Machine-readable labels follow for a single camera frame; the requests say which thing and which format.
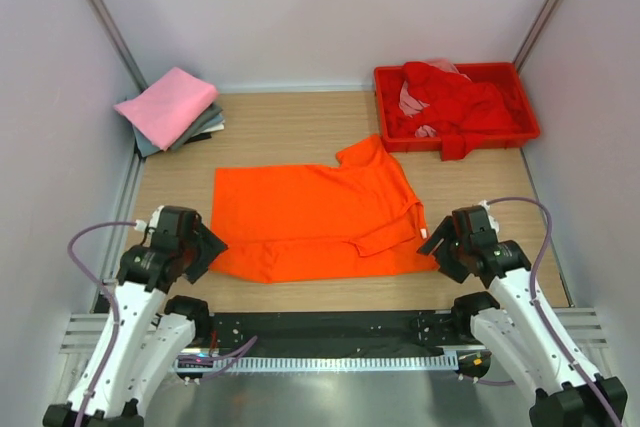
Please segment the orange t-shirt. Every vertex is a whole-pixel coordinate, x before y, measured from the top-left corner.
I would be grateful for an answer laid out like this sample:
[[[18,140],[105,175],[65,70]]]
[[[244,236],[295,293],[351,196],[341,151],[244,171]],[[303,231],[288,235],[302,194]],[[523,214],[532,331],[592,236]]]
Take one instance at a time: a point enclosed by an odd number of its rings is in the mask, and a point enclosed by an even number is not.
[[[217,169],[211,227],[228,249],[212,270],[257,283],[436,270],[418,252],[428,237],[423,203],[381,138],[336,159]]]

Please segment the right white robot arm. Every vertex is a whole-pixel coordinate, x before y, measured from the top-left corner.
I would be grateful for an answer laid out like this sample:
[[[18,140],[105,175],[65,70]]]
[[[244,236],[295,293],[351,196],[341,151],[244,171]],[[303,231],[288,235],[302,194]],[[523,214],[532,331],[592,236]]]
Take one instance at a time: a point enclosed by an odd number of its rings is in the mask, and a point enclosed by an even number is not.
[[[534,426],[619,426],[628,400],[619,378],[605,377],[568,334],[537,280],[540,262],[501,241],[488,203],[454,210],[420,247],[457,283],[478,278],[483,291],[457,298],[452,334],[480,342],[530,404]]]

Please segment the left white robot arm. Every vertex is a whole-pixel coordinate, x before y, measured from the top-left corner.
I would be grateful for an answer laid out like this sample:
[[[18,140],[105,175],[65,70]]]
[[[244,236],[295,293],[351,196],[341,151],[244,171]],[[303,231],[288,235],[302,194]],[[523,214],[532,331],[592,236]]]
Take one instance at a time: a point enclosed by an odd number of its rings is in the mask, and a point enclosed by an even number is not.
[[[180,278],[195,283],[226,244],[190,208],[160,206],[141,243],[127,250],[113,288],[103,287],[110,310],[76,387],[48,406],[45,426],[141,426],[150,400],[178,355],[212,334],[206,301],[168,295]]]

